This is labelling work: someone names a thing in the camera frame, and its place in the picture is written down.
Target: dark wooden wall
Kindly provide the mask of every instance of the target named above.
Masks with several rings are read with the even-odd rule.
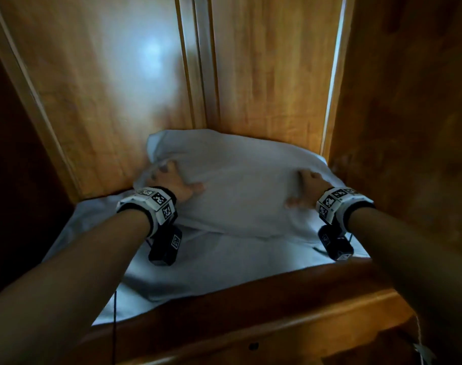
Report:
[[[356,0],[330,163],[462,250],[462,0]]]
[[[0,290],[41,261],[72,211],[0,62]]]

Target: vertical wooden strip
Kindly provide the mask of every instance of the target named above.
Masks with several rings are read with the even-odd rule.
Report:
[[[338,46],[336,47],[337,51],[334,57],[336,60],[335,67],[333,68],[333,74],[331,76],[332,94],[325,118],[324,133],[320,147],[320,154],[326,159],[326,161],[329,161],[332,134],[334,132],[334,124],[336,122],[337,105],[339,103],[341,84],[343,82],[344,62],[346,60],[346,51],[355,5],[355,0],[344,0],[343,2],[344,13],[341,11],[342,15],[339,21],[339,28],[337,30],[338,36],[340,34],[340,37],[338,39]]]
[[[11,80],[16,93],[33,127],[35,128],[45,150],[48,153],[57,176],[69,196],[70,201],[76,204],[80,201],[80,191],[73,172],[67,162],[60,143],[55,136],[53,128],[48,121],[43,104],[39,100],[38,93],[31,84],[30,77],[24,67],[13,40],[9,36],[9,30],[3,22],[0,12],[0,60]]]
[[[195,16],[202,68],[202,83],[207,126],[217,129],[220,122],[219,91],[217,89],[216,57],[211,0],[195,0]]]
[[[175,0],[177,17],[182,40],[185,76],[192,112],[194,129],[206,128],[206,109],[204,107],[201,60],[197,36],[197,20],[194,0]]]

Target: person's left hand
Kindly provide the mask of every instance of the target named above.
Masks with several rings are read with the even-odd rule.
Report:
[[[148,187],[164,187],[172,191],[177,201],[185,202],[194,194],[204,191],[202,183],[185,184],[177,171],[177,164],[174,161],[167,163],[167,171],[160,169],[156,171],[154,178],[149,178],[146,182]]]

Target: folded cloth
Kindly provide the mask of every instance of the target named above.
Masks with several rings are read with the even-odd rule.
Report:
[[[117,290],[118,321],[174,298],[333,263],[317,235],[324,224],[317,212],[283,207],[288,197],[300,194],[300,168],[321,173],[334,186],[344,185],[321,156],[286,143],[208,129],[150,135],[147,150],[152,166],[135,189],[175,160],[186,183],[203,182],[206,190],[176,205],[183,239],[172,266],[151,264],[149,245],[141,245]],[[130,193],[79,203],[45,259],[113,215],[117,202]],[[352,245],[355,256],[368,257],[354,238]],[[112,300],[94,324],[112,321]]]

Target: wooden wardrobe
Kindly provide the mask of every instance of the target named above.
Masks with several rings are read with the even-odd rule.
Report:
[[[462,0],[0,0],[4,84],[65,220],[131,187],[149,134],[210,128],[319,153],[462,248],[460,51]],[[172,301],[118,323],[115,346],[111,325],[93,327],[63,362],[108,364],[115,349],[125,363],[304,363],[412,314],[352,260]]]

